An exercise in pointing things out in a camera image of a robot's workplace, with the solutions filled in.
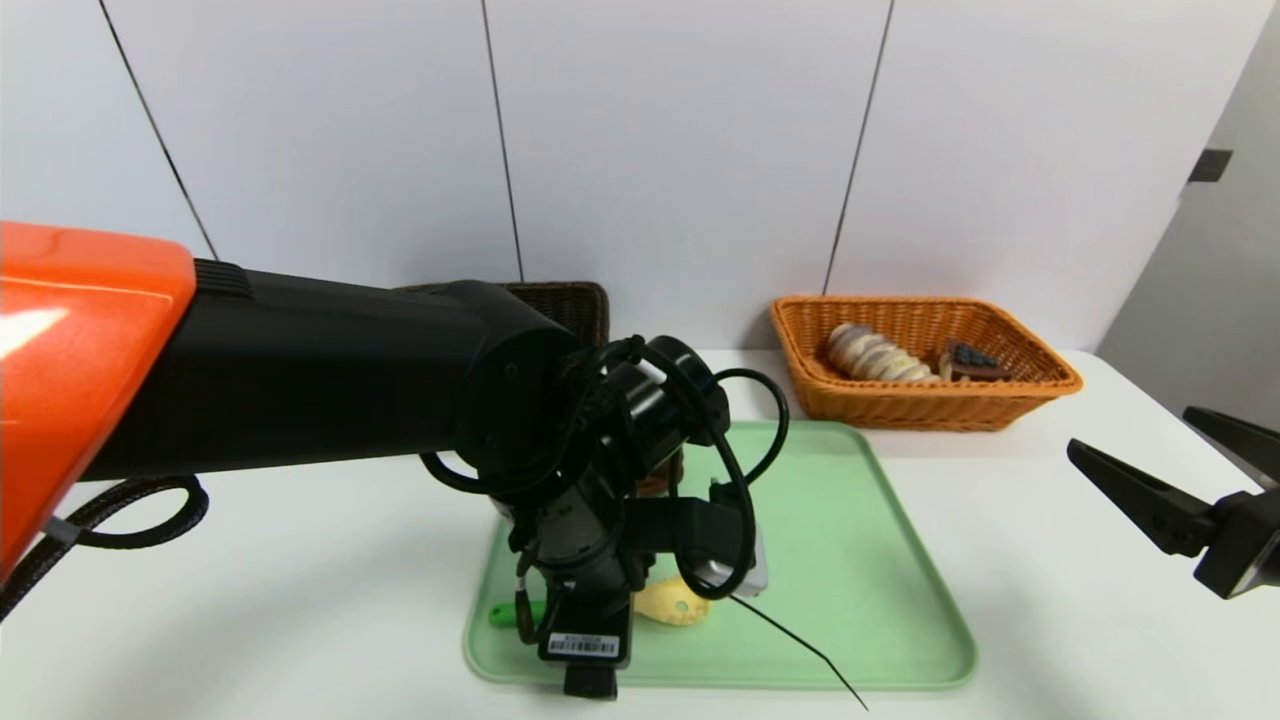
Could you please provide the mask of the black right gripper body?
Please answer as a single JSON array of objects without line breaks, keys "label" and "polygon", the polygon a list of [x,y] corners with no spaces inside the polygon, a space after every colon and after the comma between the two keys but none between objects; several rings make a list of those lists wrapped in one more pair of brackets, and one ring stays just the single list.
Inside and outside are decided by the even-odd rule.
[{"label": "black right gripper body", "polygon": [[1193,577],[1222,600],[1279,585],[1279,488],[1236,492],[1210,512],[1215,534]]}]

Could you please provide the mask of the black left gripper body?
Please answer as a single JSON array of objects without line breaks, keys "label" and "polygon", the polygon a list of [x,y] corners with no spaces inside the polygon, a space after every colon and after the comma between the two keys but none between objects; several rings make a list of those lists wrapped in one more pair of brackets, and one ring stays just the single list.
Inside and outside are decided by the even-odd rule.
[{"label": "black left gripper body", "polygon": [[548,662],[628,664],[636,561],[623,505],[611,489],[566,489],[534,514],[532,565],[553,615],[539,644]]}]

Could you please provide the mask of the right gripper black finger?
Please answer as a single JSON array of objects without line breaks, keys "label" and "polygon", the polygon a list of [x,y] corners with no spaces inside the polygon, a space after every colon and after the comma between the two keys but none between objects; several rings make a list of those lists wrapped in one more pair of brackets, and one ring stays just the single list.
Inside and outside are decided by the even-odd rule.
[{"label": "right gripper black finger", "polygon": [[1216,532],[1210,503],[1079,439],[1066,455],[1162,552],[1194,559],[1208,547]]},{"label": "right gripper black finger", "polygon": [[1260,486],[1277,484],[1277,430],[1201,406],[1187,407],[1181,419],[1256,470]]}]

